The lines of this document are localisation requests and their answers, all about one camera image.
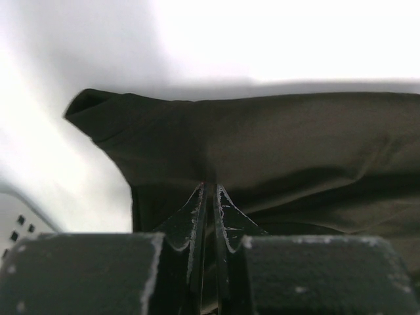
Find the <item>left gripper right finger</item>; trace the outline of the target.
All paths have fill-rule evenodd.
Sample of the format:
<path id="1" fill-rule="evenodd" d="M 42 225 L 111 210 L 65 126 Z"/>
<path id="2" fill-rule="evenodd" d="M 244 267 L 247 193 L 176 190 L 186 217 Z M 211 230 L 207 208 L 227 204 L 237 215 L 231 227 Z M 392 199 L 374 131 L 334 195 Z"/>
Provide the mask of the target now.
<path id="1" fill-rule="evenodd" d="M 247 260 L 243 254 L 245 236 L 268 233 L 240 211 L 225 188 L 215 186 L 213 198 L 215 253 L 219 314 L 253 314 Z"/>

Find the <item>black printed t shirt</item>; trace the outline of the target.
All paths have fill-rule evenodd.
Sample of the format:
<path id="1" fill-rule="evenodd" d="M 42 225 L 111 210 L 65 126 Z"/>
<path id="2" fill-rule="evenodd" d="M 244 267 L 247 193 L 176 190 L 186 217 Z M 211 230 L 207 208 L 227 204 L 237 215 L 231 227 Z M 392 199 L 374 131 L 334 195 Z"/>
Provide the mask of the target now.
<path id="1" fill-rule="evenodd" d="M 220 184 L 271 234 L 381 236 L 419 277 L 417 94 L 192 102 L 86 89 L 65 118 L 122 172 L 137 231 Z"/>

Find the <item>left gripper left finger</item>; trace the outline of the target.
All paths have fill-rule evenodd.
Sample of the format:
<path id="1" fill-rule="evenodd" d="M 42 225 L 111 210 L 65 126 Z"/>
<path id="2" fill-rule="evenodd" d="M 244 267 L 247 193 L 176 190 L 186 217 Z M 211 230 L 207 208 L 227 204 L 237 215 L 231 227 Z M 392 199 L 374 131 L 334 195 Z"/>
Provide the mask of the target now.
<path id="1" fill-rule="evenodd" d="M 165 234 L 151 314 L 200 314 L 203 288 L 207 187 L 199 184 L 188 201 L 154 229 Z"/>

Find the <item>white plastic basket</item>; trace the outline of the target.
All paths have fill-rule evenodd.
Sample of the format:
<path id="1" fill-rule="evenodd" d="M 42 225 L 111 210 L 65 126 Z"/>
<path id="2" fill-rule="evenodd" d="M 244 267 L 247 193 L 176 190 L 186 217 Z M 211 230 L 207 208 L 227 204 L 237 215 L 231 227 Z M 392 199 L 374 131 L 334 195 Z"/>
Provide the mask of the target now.
<path id="1" fill-rule="evenodd" d="M 62 229 L 12 186 L 1 184 L 1 263 L 15 243 Z"/>

